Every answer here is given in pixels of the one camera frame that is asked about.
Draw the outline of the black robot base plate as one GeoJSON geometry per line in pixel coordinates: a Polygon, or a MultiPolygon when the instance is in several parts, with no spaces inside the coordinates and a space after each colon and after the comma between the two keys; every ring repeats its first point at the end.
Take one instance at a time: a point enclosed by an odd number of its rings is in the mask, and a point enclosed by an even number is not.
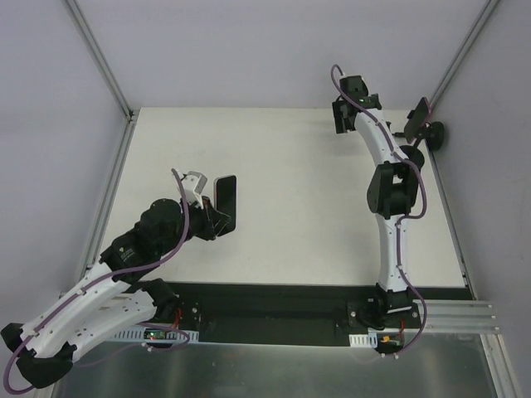
{"type": "Polygon", "coordinates": [[[370,321],[416,330],[417,306],[379,315],[373,286],[177,283],[174,307],[157,316],[198,332],[200,342],[346,347],[370,321]]]}

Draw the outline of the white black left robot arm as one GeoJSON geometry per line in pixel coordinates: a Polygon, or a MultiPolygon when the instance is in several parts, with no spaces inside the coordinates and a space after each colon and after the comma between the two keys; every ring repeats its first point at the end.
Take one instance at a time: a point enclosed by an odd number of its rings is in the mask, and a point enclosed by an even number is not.
{"type": "Polygon", "coordinates": [[[154,279],[141,286],[139,280],[193,237],[215,240],[235,228],[235,197],[203,197],[186,208],[172,199],[155,201],[55,305],[31,322],[2,329],[12,351],[8,364],[17,367],[31,388],[42,389],[120,330],[152,318],[169,321],[179,306],[169,285],[154,279]]]}

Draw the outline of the black phone stand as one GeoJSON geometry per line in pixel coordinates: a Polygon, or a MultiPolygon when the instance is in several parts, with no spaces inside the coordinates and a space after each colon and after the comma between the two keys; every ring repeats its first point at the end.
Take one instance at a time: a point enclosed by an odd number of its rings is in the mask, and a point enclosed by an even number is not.
{"type": "Polygon", "coordinates": [[[425,141],[427,148],[435,152],[442,148],[445,136],[446,130],[442,122],[426,122],[412,135],[412,146],[417,148],[422,141],[425,141]]]}
{"type": "Polygon", "coordinates": [[[407,155],[408,159],[413,162],[419,170],[421,170],[425,164],[425,158],[419,149],[419,146],[415,148],[412,146],[412,142],[407,142],[407,144],[402,145],[400,149],[407,155]]]}

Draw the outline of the black smartphone silver edge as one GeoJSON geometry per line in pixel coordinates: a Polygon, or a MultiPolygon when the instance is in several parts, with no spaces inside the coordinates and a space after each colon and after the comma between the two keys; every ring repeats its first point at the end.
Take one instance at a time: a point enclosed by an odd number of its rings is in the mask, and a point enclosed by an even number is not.
{"type": "Polygon", "coordinates": [[[215,208],[230,217],[221,229],[219,236],[227,235],[236,229],[237,180],[235,175],[219,177],[214,182],[215,208]]]}

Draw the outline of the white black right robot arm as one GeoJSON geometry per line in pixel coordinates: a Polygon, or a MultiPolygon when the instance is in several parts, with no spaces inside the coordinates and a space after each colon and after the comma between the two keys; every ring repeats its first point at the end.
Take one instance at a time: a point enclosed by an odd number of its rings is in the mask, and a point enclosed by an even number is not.
{"type": "Polygon", "coordinates": [[[333,102],[337,133],[357,132],[373,158],[375,170],[367,189],[369,210],[376,216],[381,266],[374,298],[357,311],[357,320],[383,330],[412,309],[414,294],[407,279],[407,220],[417,199],[424,157],[414,147],[400,146],[384,118],[378,95],[368,92],[359,75],[331,74],[339,97],[333,102]]]}

